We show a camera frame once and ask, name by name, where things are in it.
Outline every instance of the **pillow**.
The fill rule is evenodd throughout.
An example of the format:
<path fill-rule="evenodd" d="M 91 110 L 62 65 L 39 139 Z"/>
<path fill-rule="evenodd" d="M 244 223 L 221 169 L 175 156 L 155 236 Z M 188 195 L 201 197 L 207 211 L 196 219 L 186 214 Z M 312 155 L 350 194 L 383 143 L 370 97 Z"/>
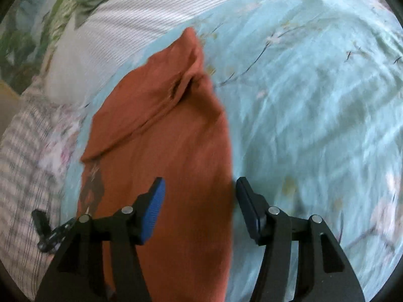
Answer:
<path fill-rule="evenodd" d="M 46 78 L 56 103 L 86 103 L 129 56 L 226 0 L 109 0 L 75 30 L 71 19 Z"/>

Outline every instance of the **wrinkled fabric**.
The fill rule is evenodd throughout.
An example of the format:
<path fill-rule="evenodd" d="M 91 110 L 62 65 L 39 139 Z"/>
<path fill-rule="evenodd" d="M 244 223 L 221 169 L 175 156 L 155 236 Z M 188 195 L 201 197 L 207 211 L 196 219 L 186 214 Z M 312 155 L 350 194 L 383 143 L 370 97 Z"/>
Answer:
<path fill-rule="evenodd" d="M 140 62 L 128 60 L 94 101 L 187 26 L 204 45 L 205 70 L 226 109 L 234 179 L 246 176 L 289 215 L 322 215 L 370 301 L 403 252 L 397 19 L 377 0 L 231 0 L 152 43 Z M 263 249 L 249 238 L 239 208 L 233 217 L 226 300 L 244 302 Z"/>
<path fill-rule="evenodd" d="M 46 139 L 39 166 L 52 174 L 61 187 L 85 116 L 83 108 L 58 107 L 52 116 L 53 130 Z"/>
<path fill-rule="evenodd" d="M 187 28 L 127 74 L 94 115 L 78 215 L 132 205 L 156 177 L 165 198 L 152 237 L 136 248 L 155 302 L 222 302 L 229 276 L 233 186 L 225 113 Z M 104 275 L 113 284 L 109 245 Z"/>

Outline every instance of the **striped fabric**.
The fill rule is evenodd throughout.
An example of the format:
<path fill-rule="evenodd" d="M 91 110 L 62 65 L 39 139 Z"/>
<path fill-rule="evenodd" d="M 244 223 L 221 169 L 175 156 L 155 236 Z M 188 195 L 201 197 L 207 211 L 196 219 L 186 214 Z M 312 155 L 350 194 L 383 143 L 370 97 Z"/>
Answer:
<path fill-rule="evenodd" d="M 57 103 L 84 103 L 130 56 L 226 0 L 109 0 L 74 30 L 70 20 L 46 79 Z"/>
<path fill-rule="evenodd" d="M 56 108 L 40 82 L 28 88 L 21 101 L 21 111 L 0 145 L 0 260 L 22 292 L 34 299 L 51 259 L 37 248 L 31 212 L 46 211 L 52 228 L 60 223 L 56 181 L 37 166 Z"/>

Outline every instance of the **light blue bedsheet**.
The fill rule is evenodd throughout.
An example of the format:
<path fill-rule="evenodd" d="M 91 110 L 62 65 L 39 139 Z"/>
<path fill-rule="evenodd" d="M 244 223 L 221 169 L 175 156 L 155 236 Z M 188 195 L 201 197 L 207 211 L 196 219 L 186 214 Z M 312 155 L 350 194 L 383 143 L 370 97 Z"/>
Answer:
<path fill-rule="evenodd" d="M 188 26 L 204 44 L 206 70 L 228 115 L 234 180 L 246 176 L 289 215 L 322 215 L 369 301 L 403 252 L 403 30 L 396 18 L 376 0 L 226 2 L 120 68 L 88 107 L 76 156 L 91 116 L 120 79 Z M 75 215 L 82 169 L 70 165 L 64 220 Z M 227 302 L 250 299 L 262 254 L 236 208 Z M 294 247 L 286 301 L 296 256 Z"/>

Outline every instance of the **orange shirt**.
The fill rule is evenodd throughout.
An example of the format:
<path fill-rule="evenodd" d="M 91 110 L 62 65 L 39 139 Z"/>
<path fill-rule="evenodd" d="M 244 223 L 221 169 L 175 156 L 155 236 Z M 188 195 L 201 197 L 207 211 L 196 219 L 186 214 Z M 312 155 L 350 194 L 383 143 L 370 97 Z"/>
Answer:
<path fill-rule="evenodd" d="M 153 236 L 137 248 L 153 302 L 225 299 L 232 248 L 230 138 L 203 59 L 187 28 L 127 74 L 94 116 L 81 159 L 83 188 L 87 180 L 94 183 L 82 190 L 78 214 L 95 210 L 94 218 L 132 205 L 155 177 L 165 179 Z M 108 245 L 104 273 L 112 284 Z"/>

